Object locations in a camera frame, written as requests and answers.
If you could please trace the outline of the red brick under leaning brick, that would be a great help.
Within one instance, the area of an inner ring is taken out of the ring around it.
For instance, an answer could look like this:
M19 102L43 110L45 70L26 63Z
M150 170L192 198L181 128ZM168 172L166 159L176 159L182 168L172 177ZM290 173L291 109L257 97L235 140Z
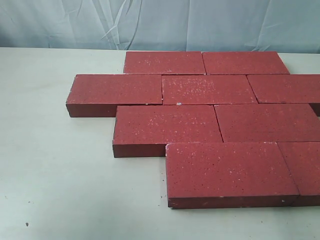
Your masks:
M123 72L149 75L205 75L200 51L127 51Z

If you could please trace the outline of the red back row right brick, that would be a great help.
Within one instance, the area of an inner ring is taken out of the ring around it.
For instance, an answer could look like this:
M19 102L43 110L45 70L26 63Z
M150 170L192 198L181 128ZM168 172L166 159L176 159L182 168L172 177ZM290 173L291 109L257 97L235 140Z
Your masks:
M289 74L275 51L203 52L208 75L268 75Z

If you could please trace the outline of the red third row right brick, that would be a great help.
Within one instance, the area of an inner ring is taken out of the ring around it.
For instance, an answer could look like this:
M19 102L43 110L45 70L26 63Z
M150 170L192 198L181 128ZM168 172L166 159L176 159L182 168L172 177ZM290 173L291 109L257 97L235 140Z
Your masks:
M318 74L252 74L247 79L260 104L309 104L320 115Z

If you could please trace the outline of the red second row brick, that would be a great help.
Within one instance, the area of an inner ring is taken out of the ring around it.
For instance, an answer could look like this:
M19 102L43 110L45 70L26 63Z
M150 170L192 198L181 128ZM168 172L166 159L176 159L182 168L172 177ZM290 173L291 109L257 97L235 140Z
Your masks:
M320 120L307 103L214 106L224 142L318 142Z

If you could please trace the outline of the white fabric backdrop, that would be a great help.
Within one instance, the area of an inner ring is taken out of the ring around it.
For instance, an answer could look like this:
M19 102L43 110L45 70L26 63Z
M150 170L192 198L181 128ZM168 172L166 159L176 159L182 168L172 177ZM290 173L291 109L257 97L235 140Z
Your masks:
M2 47L319 53L317 0L3 0Z

